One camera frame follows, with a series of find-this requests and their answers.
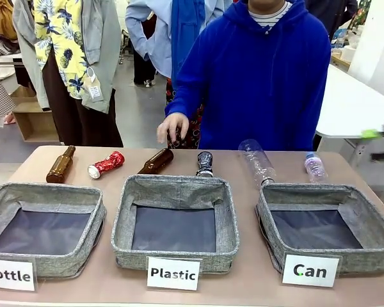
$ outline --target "light blue shirt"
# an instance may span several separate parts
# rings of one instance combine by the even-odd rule
[[[232,0],[205,0],[205,22],[200,31],[210,21],[222,16],[231,4]],[[151,12],[155,13],[157,20],[155,33],[147,39],[141,22]],[[144,59],[150,59],[156,70],[167,78],[172,74],[171,16],[172,0],[131,0],[125,16],[125,24],[136,52]]]

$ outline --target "striped shirt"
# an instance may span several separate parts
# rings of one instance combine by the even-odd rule
[[[282,8],[273,14],[259,15],[251,11],[249,11],[249,14],[261,27],[269,26],[269,29],[271,29],[289,11],[291,6],[292,3],[286,1]]]

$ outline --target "floral skirt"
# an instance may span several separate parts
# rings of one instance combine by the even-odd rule
[[[175,91],[172,88],[172,82],[168,79],[166,83],[166,105],[172,102],[175,96]],[[202,121],[202,113],[204,106],[201,105],[196,111],[196,116],[189,122],[189,129],[184,139],[180,138],[180,129],[177,128],[177,140],[171,142],[168,134],[168,148],[171,149],[197,149],[200,140],[200,123]]]

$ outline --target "red can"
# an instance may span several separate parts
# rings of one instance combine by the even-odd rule
[[[94,165],[90,165],[88,167],[88,174],[92,178],[98,179],[101,177],[102,173],[110,171],[114,168],[119,168],[124,163],[124,161],[125,159],[122,153],[115,151],[109,155],[107,159],[97,162]]]

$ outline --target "finger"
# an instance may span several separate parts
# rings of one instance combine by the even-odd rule
[[[159,143],[164,143],[166,139],[166,133],[168,131],[169,124],[165,120],[162,124],[160,124],[157,128],[157,139]]]
[[[189,128],[189,120],[187,118],[182,119],[182,128],[180,130],[180,138],[184,139]]]
[[[169,135],[171,137],[171,142],[175,142],[177,140],[177,120],[172,120],[169,123]]]

